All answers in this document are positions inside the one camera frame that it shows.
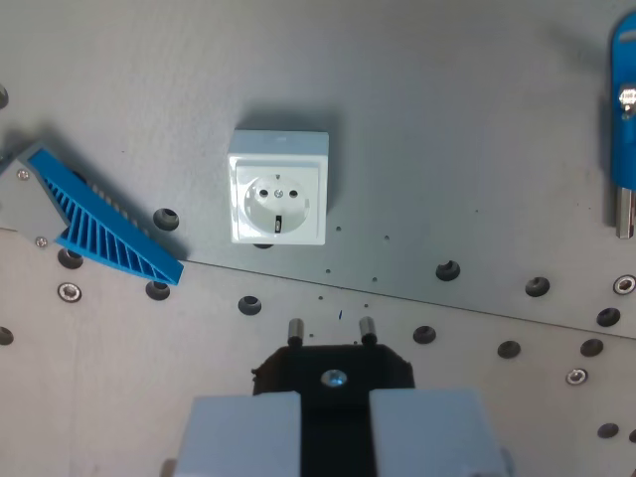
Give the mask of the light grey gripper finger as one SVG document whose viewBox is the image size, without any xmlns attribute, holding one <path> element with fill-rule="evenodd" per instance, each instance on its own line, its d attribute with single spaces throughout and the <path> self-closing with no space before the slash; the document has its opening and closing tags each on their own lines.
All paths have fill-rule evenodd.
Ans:
<svg viewBox="0 0 636 477">
<path fill-rule="evenodd" d="M 506 476 L 479 396 L 469 390 L 376 390 L 370 412 L 379 476 Z"/>
<path fill-rule="evenodd" d="M 287 392 L 195 398 L 175 474 L 300 475 L 300 395 Z"/>
</svg>

